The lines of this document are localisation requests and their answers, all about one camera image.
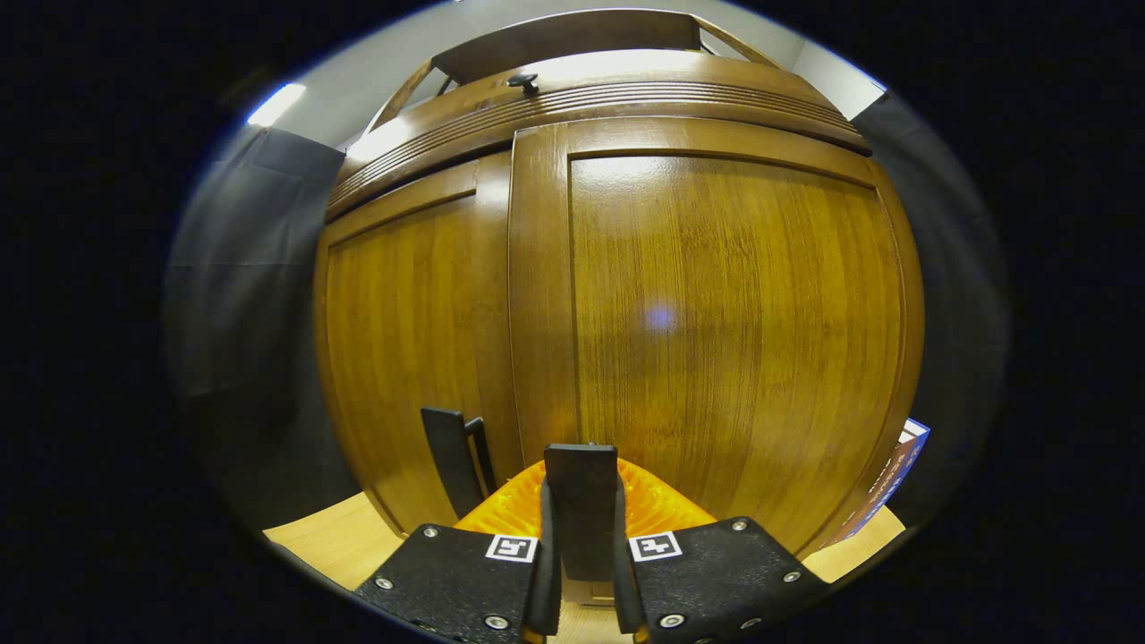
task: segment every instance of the orange soft gripper pad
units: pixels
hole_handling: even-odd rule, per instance
[[[630,539],[716,521],[716,517],[643,468],[617,458],[616,469],[624,481],[624,524]],[[545,462],[535,463],[453,527],[487,534],[540,537],[540,481],[544,478]]]

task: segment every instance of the wooden floor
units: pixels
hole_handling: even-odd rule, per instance
[[[902,531],[898,517],[883,508],[859,534],[811,555],[803,564],[823,581],[834,582]],[[264,534],[349,590],[365,581],[402,543],[370,505],[364,493],[309,517],[267,529]],[[560,623],[560,631],[550,642],[632,642],[631,635],[621,634],[611,608],[563,602]]]

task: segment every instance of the door knob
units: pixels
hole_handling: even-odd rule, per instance
[[[526,94],[535,94],[538,87],[532,84],[537,79],[535,73],[515,73],[510,77],[507,85],[510,87],[520,87]]]

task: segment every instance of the ceiling light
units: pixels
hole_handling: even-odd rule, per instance
[[[246,123],[251,125],[261,125],[262,127],[270,127],[278,120],[278,117],[283,116],[286,108],[291,107],[299,96],[306,92],[306,87],[291,83],[286,85],[275,95],[267,99],[266,103],[259,105],[259,109],[254,110],[251,118],[246,119]]]

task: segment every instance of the wooden cabinet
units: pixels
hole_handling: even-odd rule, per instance
[[[590,115],[546,104],[544,73],[539,95],[504,92],[522,70],[568,85],[574,63],[607,77],[592,56],[633,54],[472,81],[347,160],[318,253],[319,366],[352,469],[397,533],[458,518],[421,407],[482,416],[498,481],[551,442],[614,443],[799,557],[893,449],[922,290],[882,168],[813,88],[763,63],[664,52],[662,78],[619,65],[579,89],[626,101]],[[784,109],[749,104],[766,87]]]

